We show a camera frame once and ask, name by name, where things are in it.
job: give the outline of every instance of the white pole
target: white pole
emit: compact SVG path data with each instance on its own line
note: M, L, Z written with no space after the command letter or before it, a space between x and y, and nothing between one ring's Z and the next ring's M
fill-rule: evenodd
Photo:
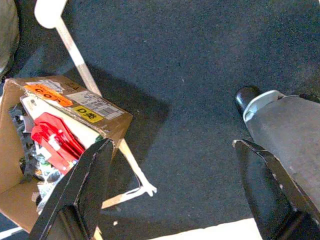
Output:
M9 230L6 230L6 231L2 231L2 232L0 232L0 240L6 239L6 238L8 238L14 234L20 233L22 231L23 231L22 227L19 227L19 226L12 228L12 229L9 229Z

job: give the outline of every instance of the gray fabric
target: gray fabric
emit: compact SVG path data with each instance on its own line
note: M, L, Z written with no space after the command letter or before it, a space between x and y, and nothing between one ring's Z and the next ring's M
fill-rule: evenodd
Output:
M260 109L247 122L255 143L282 163L320 210L320 105L288 96Z
M0 78L12 67L19 43L19 20L14 0L0 0Z

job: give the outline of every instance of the white stick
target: white stick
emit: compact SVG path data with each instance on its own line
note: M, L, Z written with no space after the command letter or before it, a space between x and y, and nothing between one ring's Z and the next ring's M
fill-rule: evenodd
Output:
M135 175L139 178L145 191L149 194L150 197L152 197L154 193L157 193L157 188L147 180L145 174L141 171L141 168L139 167L134 155L132 154L124 138L120 140L119 150L125 156L126 160L130 164L130 167L132 168Z
M110 208L114 205L126 202L128 200L134 199L136 197L141 196L146 192L145 188L143 186L135 188L133 190L127 191L126 193L119 194L117 196L114 196L112 198L109 198L108 200L105 200L102 203L101 209Z
M14 234L20 233L22 231L23 231L22 227L19 227L19 226L12 228L10 230L2 231L2 232L0 232L0 240L6 239L6 238L8 238Z
M85 86L87 89L89 89L91 92L98 94L99 96L101 96L101 92L94 80L94 78L92 77L86 63L85 60L83 59L83 57L81 56L81 53L79 51L79 49L77 48L73 38L71 37L63 19L60 17L58 22L56 23L55 26L57 32L59 33L66 49L68 50L75 66L76 69L78 70Z

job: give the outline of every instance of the orange sticker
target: orange sticker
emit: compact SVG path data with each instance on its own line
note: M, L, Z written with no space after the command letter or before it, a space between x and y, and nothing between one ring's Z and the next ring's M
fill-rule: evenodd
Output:
M45 85L33 84L25 85L24 87L37 95L41 95L44 99L57 101L63 107L70 107L73 105L72 101Z

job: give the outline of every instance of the paper label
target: paper label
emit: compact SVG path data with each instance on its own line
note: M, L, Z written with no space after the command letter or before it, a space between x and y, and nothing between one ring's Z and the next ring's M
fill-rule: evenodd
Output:
M90 123L93 123L93 124L104 119L102 116L95 113L94 111L91 111L85 106L76 106L73 108L73 110L77 112L81 117L83 117L84 119L88 120Z
M62 94L63 90L65 90L59 82L52 81L50 79L43 79L39 81L29 81L26 82L28 85L36 85L36 84L42 84L47 86L48 88L55 90L57 93Z
M67 95L68 98L105 117L108 120L124 114L123 111L104 101L99 96L89 91L81 91Z
M70 107L73 105L72 101L65 98L61 94L57 93L55 90L42 85L42 84L34 84L34 85L25 85L24 86L27 90L43 96L44 99L53 100L58 102L63 107Z

